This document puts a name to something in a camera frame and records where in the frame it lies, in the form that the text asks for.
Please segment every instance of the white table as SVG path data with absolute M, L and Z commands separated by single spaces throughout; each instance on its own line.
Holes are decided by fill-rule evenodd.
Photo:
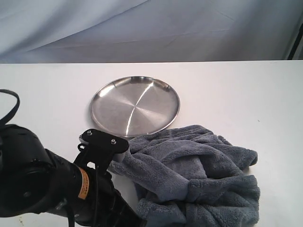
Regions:
M 258 152 L 250 169 L 261 188 L 257 226 L 302 225 L 303 61 L 0 65 L 0 87 L 21 98 L 11 122 L 73 161 L 78 136 L 93 127 L 88 107 L 95 92 L 133 75 L 164 80 L 178 92 L 181 109 L 171 127 L 200 124 Z M 15 99 L 0 94 L 0 103 L 3 116 Z M 135 207 L 131 182 L 116 176 L 114 183 Z M 26 214 L 1 218 L 0 226 L 64 227 L 67 220 Z

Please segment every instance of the fleece towel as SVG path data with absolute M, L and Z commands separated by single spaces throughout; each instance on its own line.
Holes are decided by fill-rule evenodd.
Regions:
M 260 190 L 243 170 L 255 151 L 192 125 L 129 141 L 122 163 L 110 170 L 132 179 L 137 214 L 147 227 L 249 227 L 258 222 Z

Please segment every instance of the warning sticker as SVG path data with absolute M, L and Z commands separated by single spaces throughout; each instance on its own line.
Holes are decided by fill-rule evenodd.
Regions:
M 85 200 L 87 197 L 87 194 L 89 193 L 89 176 L 83 169 L 81 169 L 80 167 L 78 167 L 78 168 L 82 175 L 82 186 L 81 186 L 78 197 L 80 199 Z

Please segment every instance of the stainless steel plate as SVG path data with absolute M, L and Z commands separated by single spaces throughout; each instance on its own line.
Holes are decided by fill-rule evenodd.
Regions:
M 153 134 L 177 117 L 180 100 L 167 83 L 150 77 L 127 77 L 101 88 L 90 104 L 94 122 L 122 137 Z

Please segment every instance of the white cloth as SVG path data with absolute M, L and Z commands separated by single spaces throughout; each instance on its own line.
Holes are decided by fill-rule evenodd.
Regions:
M 279 60 L 302 0 L 0 0 L 0 62 Z

